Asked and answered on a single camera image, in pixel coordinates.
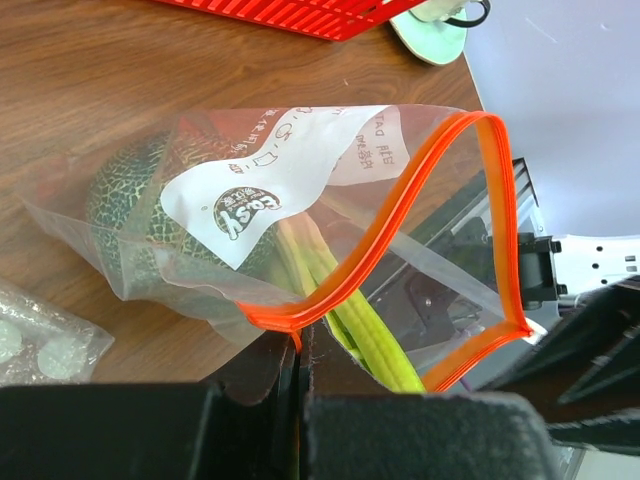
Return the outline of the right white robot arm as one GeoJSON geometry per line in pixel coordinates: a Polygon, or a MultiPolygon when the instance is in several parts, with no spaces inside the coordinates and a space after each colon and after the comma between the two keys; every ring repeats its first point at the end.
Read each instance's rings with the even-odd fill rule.
{"type": "Polygon", "coordinates": [[[562,446],[639,453],[639,238],[520,237],[524,307],[560,319],[482,390],[516,394],[562,446]]]}

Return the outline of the green toy vegetable stick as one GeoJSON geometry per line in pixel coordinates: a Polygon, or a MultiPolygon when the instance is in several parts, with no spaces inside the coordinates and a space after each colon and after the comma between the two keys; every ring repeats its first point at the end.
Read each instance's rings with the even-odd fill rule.
{"type": "MultiPolygon", "coordinates": [[[[339,266],[319,227],[307,214],[277,223],[277,248],[289,274],[280,282],[308,296],[339,266]]],[[[395,393],[423,393],[416,369],[366,297],[359,291],[326,314],[329,330],[353,359],[395,393]]]]}

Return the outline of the cream enamel mug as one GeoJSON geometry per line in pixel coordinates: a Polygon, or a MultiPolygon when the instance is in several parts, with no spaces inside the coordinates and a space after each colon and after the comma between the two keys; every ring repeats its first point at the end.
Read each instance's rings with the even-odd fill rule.
{"type": "Polygon", "coordinates": [[[490,0],[429,0],[412,7],[409,12],[421,22],[443,22],[456,28],[469,29],[481,25],[488,18],[491,8],[490,0]],[[482,14],[472,19],[462,18],[461,13],[466,5],[472,3],[482,8],[482,14]]]}

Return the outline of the mint green saucer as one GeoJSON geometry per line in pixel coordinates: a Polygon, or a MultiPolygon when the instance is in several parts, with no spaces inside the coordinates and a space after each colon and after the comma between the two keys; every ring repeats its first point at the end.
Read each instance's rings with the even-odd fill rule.
{"type": "Polygon", "coordinates": [[[441,21],[422,22],[409,11],[392,18],[390,24],[408,51],[430,65],[448,65],[463,53],[466,29],[441,21]]]}

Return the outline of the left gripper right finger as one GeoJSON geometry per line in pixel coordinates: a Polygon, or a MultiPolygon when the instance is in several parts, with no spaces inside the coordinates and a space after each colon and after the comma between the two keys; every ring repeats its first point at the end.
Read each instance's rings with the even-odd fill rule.
{"type": "Polygon", "coordinates": [[[507,393],[397,394],[324,323],[300,358],[303,479],[552,479],[542,418],[507,393]]]}

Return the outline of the clear orange zip top bag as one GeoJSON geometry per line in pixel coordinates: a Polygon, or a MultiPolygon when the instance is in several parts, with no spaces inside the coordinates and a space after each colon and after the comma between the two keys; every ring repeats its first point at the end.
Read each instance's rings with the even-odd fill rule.
{"type": "Polygon", "coordinates": [[[440,355],[403,349],[431,392],[448,389],[501,347],[535,344],[545,334],[522,305],[514,165],[497,115],[423,104],[196,110],[82,156],[50,160],[22,182],[19,196],[36,223],[91,264],[118,298],[163,304],[240,346],[278,333],[302,350],[306,328],[324,323],[329,330],[328,312],[357,290],[365,296],[363,284],[394,239],[479,172],[488,186],[504,319],[440,355]],[[193,258],[155,246],[170,287],[131,296],[105,275],[86,219],[89,187],[119,148],[166,129],[174,144],[215,133],[234,142],[230,159],[188,168],[160,193],[168,216],[229,268],[195,270],[193,258]],[[280,284],[289,274],[277,223],[299,214],[311,217],[339,262],[308,296],[280,284]]]}

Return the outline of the green toy melon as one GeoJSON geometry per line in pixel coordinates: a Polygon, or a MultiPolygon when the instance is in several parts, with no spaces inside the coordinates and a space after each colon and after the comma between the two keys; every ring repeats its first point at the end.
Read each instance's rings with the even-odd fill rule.
{"type": "Polygon", "coordinates": [[[98,169],[89,187],[86,219],[105,275],[124,292],[155,295],[170,285],[162,278],[155,246],[173,247],[195,260],[195,270],[228,269],[216,254],[163,210],[160,193],[168,181],[204,161],[227,160],[234,142],[215,133],[173,143],[171,130],[160,130],[119,148],[98,169]]]}

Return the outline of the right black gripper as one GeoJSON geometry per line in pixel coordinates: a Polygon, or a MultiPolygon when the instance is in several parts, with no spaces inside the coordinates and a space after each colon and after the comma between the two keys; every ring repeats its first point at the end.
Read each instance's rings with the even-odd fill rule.
{"type": "Polygon", "coordinates": [[[560,445],[638,452],[638,288],[597,291],[482,388],[529,401],[560,445]]]}

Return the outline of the red plastic shopping basket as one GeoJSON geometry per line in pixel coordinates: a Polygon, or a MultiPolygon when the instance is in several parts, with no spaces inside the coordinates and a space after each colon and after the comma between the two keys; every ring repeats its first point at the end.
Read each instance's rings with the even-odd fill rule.
{"type": "Polygon", "coordinates": [[[420,4],[418,0],[175,0],[172,6],[318,39],[344,42],[420,4]]]}

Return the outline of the clear bag with white dots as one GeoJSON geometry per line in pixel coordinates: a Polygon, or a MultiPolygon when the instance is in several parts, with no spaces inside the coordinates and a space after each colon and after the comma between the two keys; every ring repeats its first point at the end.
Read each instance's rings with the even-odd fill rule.
{"type": "Polygon", "coordinates": [[[1,281],[1,385],[88,382],[114,337],[1,281]]]}

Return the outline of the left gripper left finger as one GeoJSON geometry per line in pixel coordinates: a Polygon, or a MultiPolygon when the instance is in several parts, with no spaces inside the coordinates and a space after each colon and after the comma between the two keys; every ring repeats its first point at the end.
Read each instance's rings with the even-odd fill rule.
{"type": "Polygon", "coordinates": [[[266,333],[183,383],[1,391],[5,479],[288,479],[297,355],[266,333]]]}

